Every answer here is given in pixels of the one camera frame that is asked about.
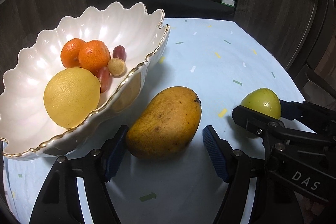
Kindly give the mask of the person's right hand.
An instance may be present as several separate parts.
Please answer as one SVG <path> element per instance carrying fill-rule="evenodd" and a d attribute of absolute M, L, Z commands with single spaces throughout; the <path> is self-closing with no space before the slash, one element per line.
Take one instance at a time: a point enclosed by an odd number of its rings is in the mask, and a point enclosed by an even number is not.
<path fill-rule="evenodd" d="M 330 223 L 328 206 L 302 197 L 300 207 L 303 223 Z"/>

